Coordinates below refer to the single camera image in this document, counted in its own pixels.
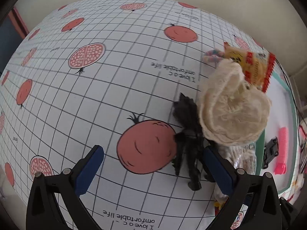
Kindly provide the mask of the black toy car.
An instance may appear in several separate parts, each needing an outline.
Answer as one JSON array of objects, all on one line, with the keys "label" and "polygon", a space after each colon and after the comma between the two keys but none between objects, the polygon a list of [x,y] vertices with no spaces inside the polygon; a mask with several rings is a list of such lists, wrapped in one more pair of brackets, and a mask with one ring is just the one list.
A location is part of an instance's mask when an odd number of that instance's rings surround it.
[{"label": "black toy car", "polygon": [[266,143],[263,152],[262,169],[267,169],[270,162],[279,155],[278,138],[272,138]]}]

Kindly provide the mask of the pink hair roller clip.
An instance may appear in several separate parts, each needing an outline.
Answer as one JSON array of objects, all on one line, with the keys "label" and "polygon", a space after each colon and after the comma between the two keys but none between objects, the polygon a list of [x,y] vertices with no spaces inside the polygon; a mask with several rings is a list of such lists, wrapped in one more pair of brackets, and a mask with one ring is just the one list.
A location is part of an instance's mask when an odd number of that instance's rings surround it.
[{"label": "pink hair roller clip", "polygon": [[287,171],[289,132],[287,127],[282,127],[278,131],[279,155],[277,156],[274,174],[285,174]]}]

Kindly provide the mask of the orange snack packet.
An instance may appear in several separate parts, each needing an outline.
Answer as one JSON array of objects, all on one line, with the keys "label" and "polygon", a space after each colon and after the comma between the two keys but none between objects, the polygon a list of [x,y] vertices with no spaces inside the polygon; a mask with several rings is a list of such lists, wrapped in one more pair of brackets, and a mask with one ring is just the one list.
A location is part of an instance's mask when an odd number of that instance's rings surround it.
[{"label": "orange snack packet", "polygon": [[266,93],[270,84],[276,56],[272,53],[254,53],[224,42],[224,58],[240,64],[245,80]]}]

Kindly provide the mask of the cotton swabs plastic bag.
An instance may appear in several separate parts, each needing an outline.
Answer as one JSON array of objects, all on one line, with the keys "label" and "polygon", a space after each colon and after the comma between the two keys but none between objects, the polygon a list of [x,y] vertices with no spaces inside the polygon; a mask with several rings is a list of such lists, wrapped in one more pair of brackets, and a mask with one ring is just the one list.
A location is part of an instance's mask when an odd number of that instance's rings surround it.
[{"label": "cotton swabs plastic bag", "polygon": [[217,145],[218,153],[228,160],[235,169],[242,168],[248,174],[255,175],[257,167],[256,143],[244,146]]}]

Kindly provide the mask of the cream lace cloth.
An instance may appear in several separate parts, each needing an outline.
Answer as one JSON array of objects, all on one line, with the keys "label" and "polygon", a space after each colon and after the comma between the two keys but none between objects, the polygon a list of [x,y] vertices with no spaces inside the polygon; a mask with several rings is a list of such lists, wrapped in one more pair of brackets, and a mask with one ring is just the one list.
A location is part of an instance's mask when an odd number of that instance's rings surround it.
[{"label": "cream lace cloth", "polygon": [[265,93],[245,80],[237,62],[223,59],[198,99],[203,134],[224,146],[255,142],[266,128],[271,104]]}]

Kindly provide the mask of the teal shallow box tray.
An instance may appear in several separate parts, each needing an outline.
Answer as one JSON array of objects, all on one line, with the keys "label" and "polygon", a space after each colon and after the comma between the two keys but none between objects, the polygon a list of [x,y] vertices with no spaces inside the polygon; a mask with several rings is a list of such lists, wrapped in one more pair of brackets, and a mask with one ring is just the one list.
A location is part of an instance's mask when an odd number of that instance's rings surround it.
[{"label": "teal shallow box tray", "polygon": [[[297,110],[292,90],[276,72],[272,73],[266,95],[271,100],[271,109],[266,128],[256,143],[256,174],[270,172],[277,192],[282,194],[291,190],[296,176],[299,148]],[[264,147],[274,138],[279,141],[279,155],[263,169]]]}]

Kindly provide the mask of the colourful plastic block toy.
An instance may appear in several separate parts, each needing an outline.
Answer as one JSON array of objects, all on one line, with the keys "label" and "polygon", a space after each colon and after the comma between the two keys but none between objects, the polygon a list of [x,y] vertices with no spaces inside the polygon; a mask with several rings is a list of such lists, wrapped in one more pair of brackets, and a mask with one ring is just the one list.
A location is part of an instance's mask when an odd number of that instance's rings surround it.
[{"label": "colourful plastic block toy", "polygon": [[225,202],[219,203],[218,201],[214,202],[214,214],[215,216],[221,211],[222,207],[225,205]]}]

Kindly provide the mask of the pomegranate grid bedsheet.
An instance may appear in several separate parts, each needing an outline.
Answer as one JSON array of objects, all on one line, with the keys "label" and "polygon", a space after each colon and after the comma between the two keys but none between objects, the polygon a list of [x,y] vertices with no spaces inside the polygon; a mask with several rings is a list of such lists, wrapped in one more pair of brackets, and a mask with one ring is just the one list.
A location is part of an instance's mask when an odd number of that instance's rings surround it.
[{"label": "pomegranate grid bedsheet", "polygon": [[94,145],[105,158],[81,196],[102,229],[203,229],[214,184],[175,174],[172,116],[196,100],[224,42],[266,49],[214,14],[172,0],[84,0],[54,10],[1,76],[1,202],[19,229],[35,172],[59,174]]}]

